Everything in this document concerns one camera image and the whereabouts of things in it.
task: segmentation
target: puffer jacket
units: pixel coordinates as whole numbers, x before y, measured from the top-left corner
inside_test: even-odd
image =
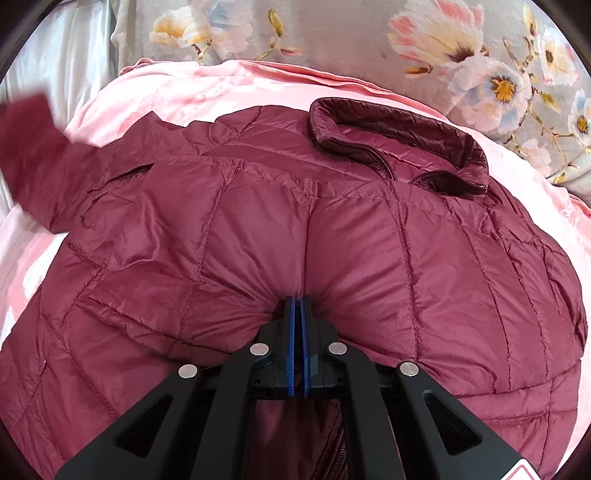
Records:
[[[0,352],[0,417],[44,479],[181,362],[222,363],[304,293],[344,341],[417,362],[543,477],[557,468],[580,284],[470,135],[323,98],[186,128],[151,113],[96,148],[36,97],[0,111],[0,168],[70,231]],[[259,403],[254,436],[250,478],[324,479],[338,405]]]

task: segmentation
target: pink flower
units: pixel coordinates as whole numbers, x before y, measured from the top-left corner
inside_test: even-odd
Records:
[[[550,157],[550,152],[545,147],[538,145],[538,139],[529,139],[519,148],[519,153],[523,159],[527,160],[544,177],[552,175],[552,169],[550,168],[552,158]]]
[[[538,35],[538,52],[542,62],[543,81],[546,85],[576,85],[580,76],[575,65],[573,48],[554,28],[546,28]]]
[[[408,60],[455,66],[482,49],[482,6],[462,0],[410,0],[388,25],[390,45]]]

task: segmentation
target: pink blanket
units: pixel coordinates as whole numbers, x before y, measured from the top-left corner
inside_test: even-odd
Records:
[[[200,67],[195,62],[154,63],[142,59],[134,67],[124,69],[118,79],[78,111],[66,133],[74,140],[105,145],[123,136],[135,121],[151,111],[168,122],[187,125],[194,120],[214,121],[220,115],[254,105],[308,110],[312,101],[323,96],[383,103],[447,121],[438,112],[373,84],[304,67],[245,60]],[[567,252],[581,281],[585,308],[591,312],[591,211],[569,196],[566,189],[550,185],[514,153],[476,131],[459,128],[471,133],[482,146],[491,176],[507,187],[524,204],[534,222]],[[0,241],[5,235],[3,226]],[[53,258],[60,241],[38,231],[29,239],[26,261],[24,257],[15,260],[10,252],[5,252],[3,259],[0,251],[0,265],[16,263],[12,276],[15,281],[6,305],[0,303],[0,322],[7,319],[3,338],[32,294],[31,285],[36,287],[43,279],[43,268],[47,269],[47,260]],[[35,255],[44,255],[43,260],[35,264]],[[579,415],[565,458],[591,422],[591,348],[585,351],[582,370]]]

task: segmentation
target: flower print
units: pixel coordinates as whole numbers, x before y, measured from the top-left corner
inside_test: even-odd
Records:
[[[186,48],[206,45],[222,60],[248,47],[252,12],[238,0],[193,0],[178,10],[167,10],[154,21],[150,41]]]
[[[523,21],[525,22],[525,27],[530,38],[535,38],[538,35],[538,25],[534,13],[527,4],[523,4]]]
[[[197,26],[191,7],[166,10],[154,21],[154,31],[150,32],[150,41],[178,48],[190,47],[208,38],[209,32]]]
[[[485,56],[466,59],[448,85],[465,121],[481,132],[509,133],[519,126],[532,96],[530,77]]]
[[[222,60],[248,48],[252,11],[243,0],[192,0],[194,9],[209,22],[212,48]]]
[[[484,12],[462,0],[410,0],[390,19],[390,45],[403,58],[455,66],[483,50]]]
[[[574,96],[573,106],[569,115],[569,132],[577,139],[579,145],[585,148],[591,146],[591,98],[585,97],[585,92],[579,90]]]
[[[564,36],[555,28],[547,28],[537,40],[543,82],[546,85],[576,85],[580,79],[579,71],[574,63],[573,48]]]
[[[519,147],[519,153],[544,177],[549,177],[552,174],[550,152],[545,147],[538,145],[538,139],[529,139]]]
[[[301,55],[301,48],[297,47],[286,47],[282,45],[283,35],[285,34],[285,24],[281,19],[279,13],[274,8],[269,10],[267,14],[269,23],[275,31],[275,36],[269,40],[269,49],[260,54],[255,60],[263,60],[267,58],[274,50],[279,50],[283,56],[296,57]]]

